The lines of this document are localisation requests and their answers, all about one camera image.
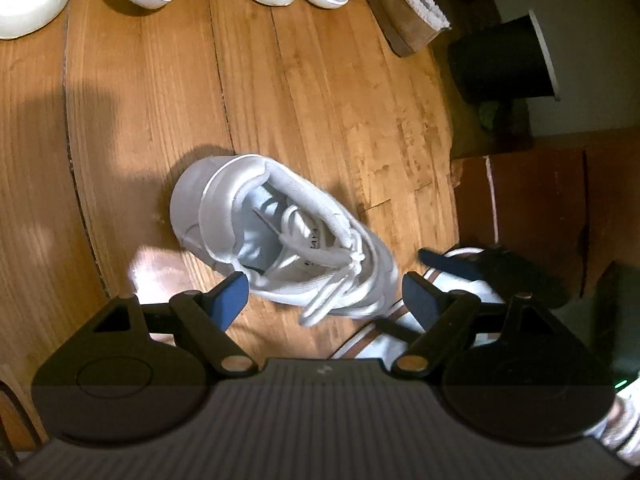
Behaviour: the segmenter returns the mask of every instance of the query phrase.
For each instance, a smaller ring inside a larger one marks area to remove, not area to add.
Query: brown stripe
[[[396,310],[393,314],[391,314],[391,316],[389,316],[389,321],[398,321],[398,319],[404,316],[404,314],[408,314],[408,313],[409,313],[409,309],[403,305],[400,308],[398,308],[398,310]]]
[[[436,278],[437,278],[438,276],[440,276],[441,274],[442,274],[442,271],[441,271],[441,270],[436,269],[436,270],[434,270],[434,271],[429,275],[429,277],[427,278],[427,281],[428,281],[429,283],[433,283],[433,282],[435,282],[435,281],[436,281]]]
[[[408,314],[409,309],[404,305],[399,307],[396,311],[394,311],[391,316],[389,316],[389,321],[398,321],[404,314]],[[373,343],[378,336],[381,336],[382,332],[377,328],[370,330],[367,332],[362,339],[360,339],[355,345],[349,348],[340,359],[355,359],[357,355],[362,352],[369,344]]]
[[[379,335],[382,335],[382,332],[377,328],[370,330],[360,341],[349,348],[340,359],[355,359],[357,355],[369,346],[370,343],[373,343]]]

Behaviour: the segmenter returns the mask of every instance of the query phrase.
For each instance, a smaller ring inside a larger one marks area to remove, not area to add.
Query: wall
[[[640,14],[631,0],[495,0],[502,20],[533,9],[561,101],[527,100],[534,136],[640,124]]]

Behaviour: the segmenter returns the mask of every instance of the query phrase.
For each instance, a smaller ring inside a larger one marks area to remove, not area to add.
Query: wooden floor
[[[0,379],[28,405],[37,367],[110,296],[164,301],[219,280],[181,252],[172,187],[206,155],[257,152],[356,212],[401,270],[456,242],[450,118],[433,53],[398,59],[365,0],[71,0],[0,42]],[[230,336],[268,356],[327,357],[356,325],[303,329],[252,298]],[[27,436],[0,409],[20,448]]]

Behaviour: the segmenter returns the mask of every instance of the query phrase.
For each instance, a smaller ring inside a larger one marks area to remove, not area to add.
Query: shoelace
[[[337,269],[311,302],[303,307],[299,318],[300,325],[315,325],[333,309],[343,309],[344,305],[339,301],[344,293],[355,284],[357,277],[362,272],[361,262],[365,259],[360,233],[353,228],[351,229],[350,248],[333,246],[326,249],[313,249],[300,243],[294,237],[294,233],[299,229],[296,227],[295,215],[302,216],[307,226],[316,223],[314,218],[306,215],[297,205],[290,205],[282,214],[280,222],[282,232],[271,225],[258,210],[255,212],[278,235],[280,243],[290,251],[311,263]],[[361,314],[363,311],[375,312],[379,308],[378,303],[379,301],[360,308],[358,312]]]

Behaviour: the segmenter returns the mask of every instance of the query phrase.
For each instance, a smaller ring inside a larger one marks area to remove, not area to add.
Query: shoe insole
[[[244,245],[240,249],[240,263],[261,274],[276,261],[282,251],[278,235],[254,211],[258,210],[278,230],[287,197],[268,183],[249,192],[242,202]]]

